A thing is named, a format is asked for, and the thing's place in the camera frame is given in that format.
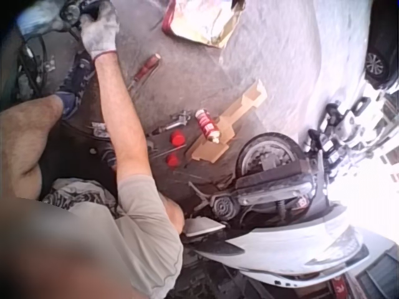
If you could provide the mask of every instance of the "parked car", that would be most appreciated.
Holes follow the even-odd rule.
[[[398,12],[396,0],[374,1],[365,64],[373,87],[390,92],[398,89]]]

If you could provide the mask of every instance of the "red and white spray can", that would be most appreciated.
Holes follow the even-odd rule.
[[[195,118],[201,128],[205,138],[211,142],[219,143],[220,141],[220,130],[214,123],[209,112],[205,109],[199,109],[195,113]]]

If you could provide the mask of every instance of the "screwdriver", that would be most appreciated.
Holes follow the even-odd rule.
[[[151,74],[160,64],[161,55],[156,53],[152,55],[145,64],[141,67],[141,69],[134,76],[133,81],[128,86],[127,90],[130,91],[136,84],[147,74]]]

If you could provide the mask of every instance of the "work glove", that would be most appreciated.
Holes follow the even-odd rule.
[[[119,22],[110,1],[101,2],[96,21],[84,14],[80,17],[80,23],[83,45],[93,60],[102,54],[117,51],[115,38],[119,32]]]

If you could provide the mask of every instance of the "red cap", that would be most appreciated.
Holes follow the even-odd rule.
[[[177,157],[175,153],[169,154],[169,156],[166,157],[166,163],[168,163],[169,167],[177,167],[180,165],[180,160]]]
[[[180,130],[175,130],[171,135],[170,135],[170,143],[173,144],[174,147],[179,147],[182,146],[183,144],[186,143],[186,138],[183,134],[182,131]]]

